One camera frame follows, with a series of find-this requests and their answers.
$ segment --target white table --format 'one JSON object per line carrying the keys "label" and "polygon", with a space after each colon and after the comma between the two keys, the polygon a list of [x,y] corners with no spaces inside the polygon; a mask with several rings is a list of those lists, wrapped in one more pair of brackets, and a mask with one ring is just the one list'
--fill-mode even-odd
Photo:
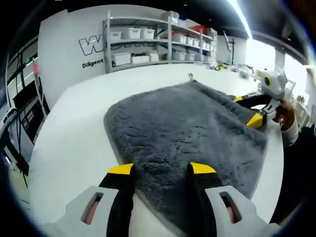
{"label": "white table", "polygon": [[[134,68],[70,87],[47,117],[32,154],[29,195],[35,219],[55,222],[72,199],[87,187],[98,186],[107,170],[118,165],[103,125],[112,104],[133,94],[187,82],[189,73],[227,94],[244,95],[257,89],[257,82],[242,79],[237,73],[194,64]],[[270,122],[268,130],[265,161],[251,199],[266,222],[275,210],[283,174],[279,125]],[[180,236],[181,232],[162,224],[135,195],[130,236],[149,235]]]}

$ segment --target gray bath mat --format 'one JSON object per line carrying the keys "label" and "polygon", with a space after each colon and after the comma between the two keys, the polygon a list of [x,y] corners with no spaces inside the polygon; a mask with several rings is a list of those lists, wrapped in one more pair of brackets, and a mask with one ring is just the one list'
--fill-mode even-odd
{"label": "gray bath mat", "polygon": [[266,135],[246,127],[252,112],[197,81],[133,95],[112,105],[104,124],[155,211],[187,231],[184,178],[190,161],[215,168],[250,197]]}

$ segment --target white sleeve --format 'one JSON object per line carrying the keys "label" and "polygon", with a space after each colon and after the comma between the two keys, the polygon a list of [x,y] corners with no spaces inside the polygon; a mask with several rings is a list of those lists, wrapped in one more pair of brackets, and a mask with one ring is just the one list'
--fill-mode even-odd
{"label": "white sleeve", "polygon": [[281,133],[282,133],[283,145],[285,147],[292,146],[298,138],[298,125],[297,125],[296,118],[292,126],[288,130],[282,131]]}

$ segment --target person's hand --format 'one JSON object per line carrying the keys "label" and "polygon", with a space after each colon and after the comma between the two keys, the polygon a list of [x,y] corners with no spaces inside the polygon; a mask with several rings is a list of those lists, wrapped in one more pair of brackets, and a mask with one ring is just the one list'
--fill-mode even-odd
{"label": "person's hand", "polygon": [[282,131],[288,130],[295,121],[295,113],[292,104],[288,100],[283,100],[276,108],[276,120],[279,121]]}

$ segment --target window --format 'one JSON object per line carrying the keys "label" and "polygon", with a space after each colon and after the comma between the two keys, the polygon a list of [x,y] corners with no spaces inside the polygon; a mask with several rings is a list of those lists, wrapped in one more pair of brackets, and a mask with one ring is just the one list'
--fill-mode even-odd
{"label": "window", "polygon": [[246,64],[254,70],[275,70],[276,49],[257,40],[247,40]]}
{"label": "window", "polygon": [[305,92],[307,80],[306,69],[296,59],[286,54],[284,70],[286,77],[289,80],[296,82],[296,85],[293,89],[294,98],[297,98],[297,96],[301,95],[305,98],[305,102],[307,102],[309,95]]}

